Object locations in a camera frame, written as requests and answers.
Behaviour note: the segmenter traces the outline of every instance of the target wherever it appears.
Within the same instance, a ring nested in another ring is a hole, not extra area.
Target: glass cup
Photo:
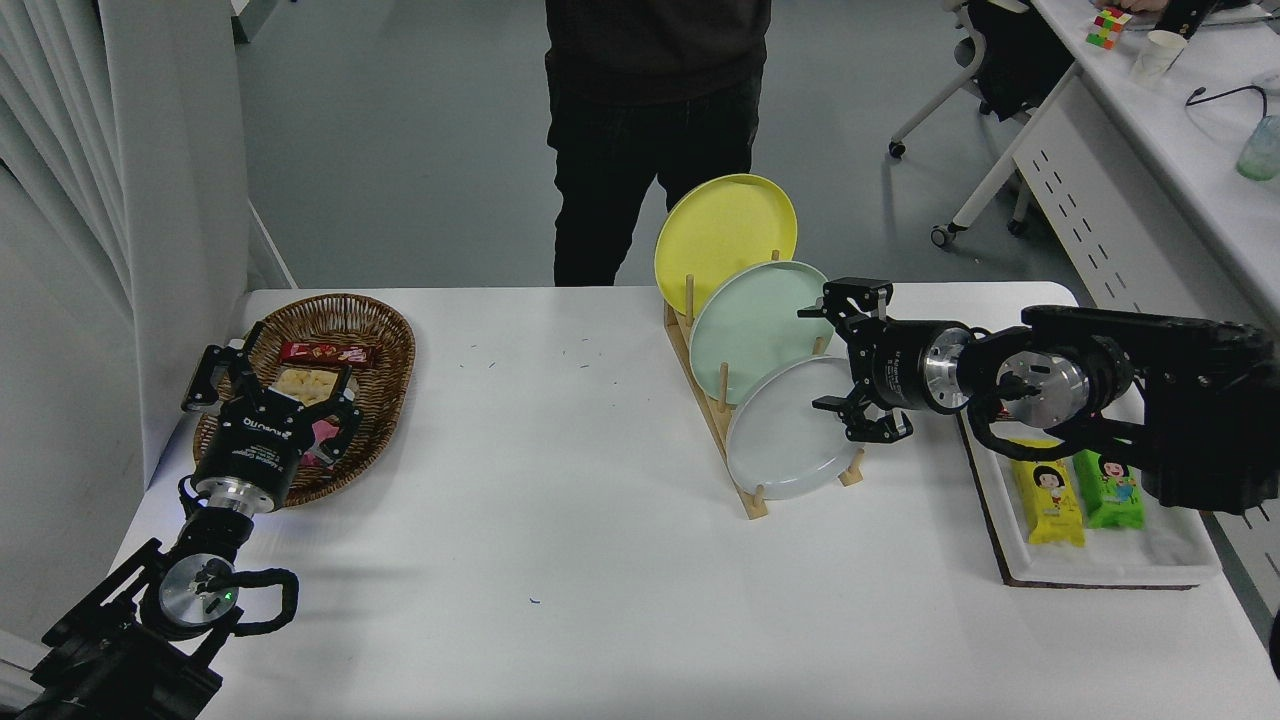
[[[1253,128],[1244,150],[1240,150],[1240,159],[1235,161],[1235,172],[1256,181],[1268,181],[1280,174],[1280,115],[1267,115]]]

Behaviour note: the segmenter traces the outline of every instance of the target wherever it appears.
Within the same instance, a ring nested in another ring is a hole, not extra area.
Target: wicker basket
[[[262,333],[250,354],[253,372],[268,386],[280,373],[279,351],[283,342],[333,342],[375,346],[376,356],[369,368],[353,368],[360,383],[356,406],[362,421],[346,455],[332,468],[298,468],[285,507],[302,505],[330,495],[355,480],[390,442],[399,421],[404,392],[413,372],[413,331],[399,313],[371,297],[361,295],[319,295],[280,307],[264,320]],[[224,379],[219,386],[223,400],[230,396]],[[196,427],[196,461],[204,455],[218,421],[205,415]]]

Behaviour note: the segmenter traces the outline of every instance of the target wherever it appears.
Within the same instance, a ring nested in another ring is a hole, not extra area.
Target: white tray
[[[969,429],[968,418],[963,413],[959,418],[991,524],[992,542],[997,543],[996,555],[1004,559],[1001,574],[1006,584],[1185,589],[1222,571],[1198,514],[1185,507],[1164,507],[1146,493],[1146,527],[1142,530],[1085,528],[1084,547],[1029,544],[1012,461],[979,445]],[[1018,437],[1048,438],[1032,428],[1014,423],[1007,425],[1016,428],[1014,434]],[[1075,492],[1080,497],[1078,486]]]

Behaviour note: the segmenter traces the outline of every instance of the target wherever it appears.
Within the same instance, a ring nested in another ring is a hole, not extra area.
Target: white desk
[[[1280,181],[1234,169],[1261,102],[1251,92],[1183,106],[1199,86],[1216,94],[1280,67],[1280,37],[1265,26],[1202,27],[1146,90],[1128,72],[1147,33],[1103,50],[1084,41],[1097,14],[1088,1],[1033,4],[1076,65],[955,223],[968,225],[1016,164],[1101,307],[1280,333]]]
[[[1187,592],[1002,585],[951,419],[915,414],[915,437],[870,448],[863,483],[749,521],[654,288],[366,292],[417,336],[399,429],[348,488],[255,519],[238,565],[293,569],[301,609],[228,643],[210,717],[1280,710],[1221,577]],[[252,293],[244,327],[305,295]],[[1070,301],[1048,283],[899,284],[891,310],[995,328]],[[172,542],[189,468],[179,437],[122,556]],[[268,615],[248,594],[248,615]]]

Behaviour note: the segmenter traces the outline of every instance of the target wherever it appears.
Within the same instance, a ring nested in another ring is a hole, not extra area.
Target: cable
[[[1204,95],[1204,90],[1206,88],[1203,88],[1203,87],[1197,87],[1194,91],[1192,91],[1192,94],[1187,97],[1185,106],[1190,108],[1192,105],[1199,105],[1201,102],[1208,102],[1210,100],[1217,100],[1219,97],[1226,97],[1228,95],[1234,95],[1236,92],[1240,92],[1242,90],[1257,90],[1258,95],[1262,96],[1262,117],[1263,118],[1267,117],[1267,91],[1262,90],[1261,87],[1258,87],[1256,85],[1245,85],[1245,86],[1242,86],[1242,87],[1236,87],[1235,90],[1228,90],[1226,92],[1220,92],[1220,94],[1213,95],[1211,97],[1201,97],[1199,100],[1196,100],[1201,95]]]

